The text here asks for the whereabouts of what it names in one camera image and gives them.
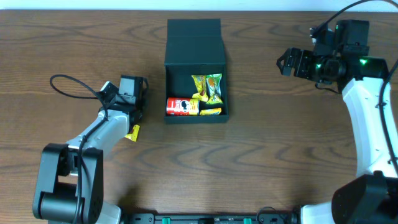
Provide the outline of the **red Pringles can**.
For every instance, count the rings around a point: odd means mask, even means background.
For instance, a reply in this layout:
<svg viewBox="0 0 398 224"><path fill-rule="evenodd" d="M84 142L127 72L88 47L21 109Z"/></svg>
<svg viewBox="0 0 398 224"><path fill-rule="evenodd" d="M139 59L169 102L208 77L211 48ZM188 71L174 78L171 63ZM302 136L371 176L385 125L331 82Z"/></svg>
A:
<svg viewBox="0 0 398 224"><path fill-rule="evenodd" d="M200 102L193 98L168 98L166 114L170 116L197 116Z"/></svg>

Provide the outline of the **yellow Apollo cake packet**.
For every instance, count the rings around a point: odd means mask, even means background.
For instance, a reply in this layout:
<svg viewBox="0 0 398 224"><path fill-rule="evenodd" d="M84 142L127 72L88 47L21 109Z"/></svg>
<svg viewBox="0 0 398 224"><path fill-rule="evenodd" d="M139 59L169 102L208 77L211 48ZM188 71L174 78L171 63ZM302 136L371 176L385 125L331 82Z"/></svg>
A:
<svg viewBox="0 0 398 224"><path fill-rule="evenodd" d="M125 135L125 138L131 140L132 142L136 142L138 139L140 128L141 127L138 124L135 124L131 132Z"/></svg>

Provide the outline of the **yellow chocolate cake packet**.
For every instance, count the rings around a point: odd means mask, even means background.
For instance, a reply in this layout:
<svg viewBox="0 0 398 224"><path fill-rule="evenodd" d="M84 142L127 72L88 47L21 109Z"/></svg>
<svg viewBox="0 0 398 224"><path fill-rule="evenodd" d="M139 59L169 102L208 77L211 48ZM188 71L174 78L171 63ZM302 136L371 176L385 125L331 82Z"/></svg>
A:
<svg viewBox="0 0 398 224"><path fill-rule="evenodd" d="M197 88L197 92L192 95L192 98L207 102L206 75L192 75L192 78Z"/></svg>

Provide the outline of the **green snack packet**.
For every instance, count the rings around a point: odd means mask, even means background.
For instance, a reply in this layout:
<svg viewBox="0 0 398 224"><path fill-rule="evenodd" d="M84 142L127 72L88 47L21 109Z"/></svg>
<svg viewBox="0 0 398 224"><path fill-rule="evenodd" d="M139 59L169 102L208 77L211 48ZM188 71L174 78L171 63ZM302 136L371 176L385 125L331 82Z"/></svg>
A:
<svg viewBox="0 0 398 224"><path fill-rule="evenodd" d="M209 99L206 102L208 105L223 104L221 99L221 79L222 74L211 74L206 76L206 84L208 87Z"/></svg>

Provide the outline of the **orange-yellow biscuit packet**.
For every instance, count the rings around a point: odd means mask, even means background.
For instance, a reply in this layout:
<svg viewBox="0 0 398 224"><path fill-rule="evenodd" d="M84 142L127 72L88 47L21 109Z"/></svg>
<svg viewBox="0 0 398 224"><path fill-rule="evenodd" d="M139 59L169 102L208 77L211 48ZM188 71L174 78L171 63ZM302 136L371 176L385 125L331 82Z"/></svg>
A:
<svg viewBox="0 0 398 224"><path fill-rule="evenodd" d="M221 114L222 109L221 108L212 108L212 109L206 109L206 110L201 110L200 111L200 116L213 116L213 115L219 115Z"/></svg>

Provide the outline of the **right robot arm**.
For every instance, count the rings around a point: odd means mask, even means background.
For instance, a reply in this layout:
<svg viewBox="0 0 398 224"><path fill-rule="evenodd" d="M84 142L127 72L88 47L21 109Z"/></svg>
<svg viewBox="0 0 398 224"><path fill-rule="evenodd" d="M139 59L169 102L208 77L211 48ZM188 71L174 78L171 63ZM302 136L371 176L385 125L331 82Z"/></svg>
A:
<svg viewBox="0 0 398 224"><path fill-rule="evenodd" d="M340 20L310 31L313 50L289 48L277 59L281 74L313 81L343 97L353 127L356 178L329 202L305 205L298 223L396 223L397 129L390 101L391 73L383 58L371 57L369 22Z"/></svg>

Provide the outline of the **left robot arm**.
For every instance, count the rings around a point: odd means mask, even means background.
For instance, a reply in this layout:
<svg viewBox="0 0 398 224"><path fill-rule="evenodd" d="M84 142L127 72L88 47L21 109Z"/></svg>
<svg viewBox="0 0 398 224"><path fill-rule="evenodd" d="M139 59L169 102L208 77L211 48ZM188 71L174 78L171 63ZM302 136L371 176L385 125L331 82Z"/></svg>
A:
<svg viewBox="0 0 398 224"><path fill-rule="evenodd" d="M137 129L149 84L144 77L123 75L118 86L83 87L101 103L98 116L77 137L44 147L32 213L49 223L120 223L121 208L104 201L104 158Z"/></svg>

